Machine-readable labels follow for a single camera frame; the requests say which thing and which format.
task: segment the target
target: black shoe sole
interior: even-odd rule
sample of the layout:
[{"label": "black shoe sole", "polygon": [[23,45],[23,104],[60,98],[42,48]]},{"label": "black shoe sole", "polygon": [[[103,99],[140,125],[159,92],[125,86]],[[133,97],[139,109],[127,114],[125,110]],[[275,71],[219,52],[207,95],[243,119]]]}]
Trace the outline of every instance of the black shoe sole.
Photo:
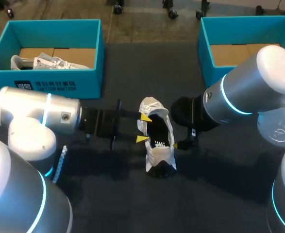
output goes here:
[{"label": "black shoe sole", "polygon": [[173,166],[169,165],[166,161],[161,161],[158,165],[151,167],[151,169],[147,172],[152,177],[157,178],[165,178],[169,176],[173,176],[176,174],[176,170]]}]

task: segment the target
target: shoe insole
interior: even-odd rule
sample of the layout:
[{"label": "shoe insole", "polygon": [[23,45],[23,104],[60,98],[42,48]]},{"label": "shoe insole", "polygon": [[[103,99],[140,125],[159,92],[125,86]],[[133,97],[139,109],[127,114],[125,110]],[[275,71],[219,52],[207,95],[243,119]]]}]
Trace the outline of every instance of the shoe insole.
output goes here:
[{"label": "shoe insole", "polygon": [[156,115],[150,115],[152,122],[148,122],[147,133],[150,137],[151,147],[155,148],[158,145],[170,147],[168,140],[168,127],[164,120]]}]

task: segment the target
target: black logo label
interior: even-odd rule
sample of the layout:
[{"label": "black logo label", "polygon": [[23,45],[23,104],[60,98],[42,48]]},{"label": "black logo label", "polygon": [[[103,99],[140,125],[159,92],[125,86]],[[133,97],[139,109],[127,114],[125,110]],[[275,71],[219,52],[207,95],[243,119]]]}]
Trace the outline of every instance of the black logo label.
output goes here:
[{"label": "black logo label", "polygon": [[19,89],[33,90],[34,88],[31,85],[30,81],[14,81],[15,85]]}]

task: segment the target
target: teal box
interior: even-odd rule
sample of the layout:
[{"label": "teal box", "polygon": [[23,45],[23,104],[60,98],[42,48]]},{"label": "teal box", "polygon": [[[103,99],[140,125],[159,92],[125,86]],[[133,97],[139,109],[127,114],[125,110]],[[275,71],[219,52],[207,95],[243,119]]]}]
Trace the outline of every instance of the teal box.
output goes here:
[{"label": "teal box", "polygon": [[[94,68],[10,70],[11,57],[19,55],[21,48],[96,48]],[[98,99],[103,62],[99,19],[9,21],[0,37],[0,89],[12,86],[68,98]]]},{"label": "teal box", "polygon": [[211,45],[276,44],[285,49],[285,16],[203,17],[197,51],[206,87],[235,66],[217,67]]}]

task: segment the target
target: white sneaker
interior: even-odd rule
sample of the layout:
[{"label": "white sneaker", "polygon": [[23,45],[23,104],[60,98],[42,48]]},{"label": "white sneaker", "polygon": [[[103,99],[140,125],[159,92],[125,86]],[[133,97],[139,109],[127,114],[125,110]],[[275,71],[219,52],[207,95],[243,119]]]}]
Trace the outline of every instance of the white sneaker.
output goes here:
[{"label": "white sneaker", "polygon": [[45,53],[41,53],[34,59],[21,58],[14,55],[11,58],[11,69],[89,69],[86,66],[69,63],[59,57],[51,57]]},{"label": "white sneaker", "polygon": [[153,176],[167,176],[177,170],[174,158],[175,139],[169,120],[169,111],[160,101],[146,97],[140,104],[139,112],[147,115],[152,122],[138,120],[138,129],[149,139],[145,140],[147,149],[146,171]]}]

